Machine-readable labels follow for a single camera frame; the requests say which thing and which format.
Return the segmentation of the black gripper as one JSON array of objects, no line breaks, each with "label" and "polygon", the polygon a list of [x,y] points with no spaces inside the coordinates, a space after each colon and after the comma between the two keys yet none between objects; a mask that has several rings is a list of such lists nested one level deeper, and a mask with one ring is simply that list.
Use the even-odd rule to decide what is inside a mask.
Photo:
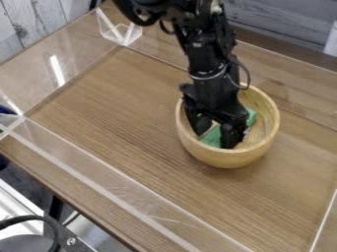
[{"label": "black gripper", "polygon": [[238,99],[239,71],[237,67],[219,67],[208,71],[190,68],[192,82],[182,84],[184,111],[190,126],[198,136],[219,126],[219,145],[233,149],[246,135],[249,113]]}]

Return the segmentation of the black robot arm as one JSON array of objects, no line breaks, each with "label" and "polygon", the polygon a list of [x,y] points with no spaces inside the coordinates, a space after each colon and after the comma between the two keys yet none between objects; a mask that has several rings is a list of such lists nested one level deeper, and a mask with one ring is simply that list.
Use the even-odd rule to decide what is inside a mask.
[{"label": "black robot arm", "polygon": [[156,24],[174,35],[188,58],[190,84],[180,86],[184,111],[196,135],[219,124],[219,146],[234,148],[245,138],[249,112],[239,102],[239,69],[233,54],[235,32],[221,0],[112,0],[142,27]]}]

